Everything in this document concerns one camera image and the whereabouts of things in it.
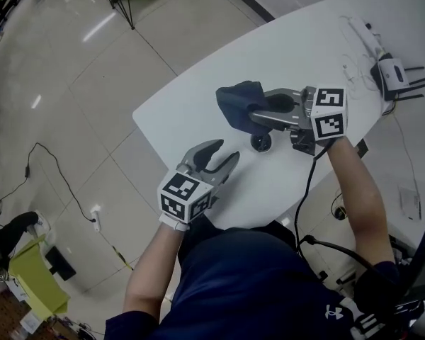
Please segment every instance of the tiled floor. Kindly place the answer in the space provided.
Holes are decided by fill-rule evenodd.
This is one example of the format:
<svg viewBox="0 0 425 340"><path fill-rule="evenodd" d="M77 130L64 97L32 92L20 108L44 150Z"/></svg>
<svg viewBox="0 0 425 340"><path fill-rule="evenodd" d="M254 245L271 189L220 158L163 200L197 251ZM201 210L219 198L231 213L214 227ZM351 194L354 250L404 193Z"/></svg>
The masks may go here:
<svg viewBox="0 0 425 340"><path fill-rule="evenodd" d="M59 280L72 297L69 315L98 332L119 313L130 275L108 242L135 262L158 225L155 194L166 167L132 112L177 74L263 23L240 0L133 0L132 9L136 30L107 0L22 0L0 42L0 197L23 180L28 152L40 142L57 156L84 212L101 207L103 237L40 147L28 182L4 201L0 222L42 212L51 242L77 271ZM331 176L312 191L302 233L341 242L349 227L328 215L336 188ZM292 227L294 210L285 216ZM313 248L305 252L316 271L333 275L343 264Z"/></svg>

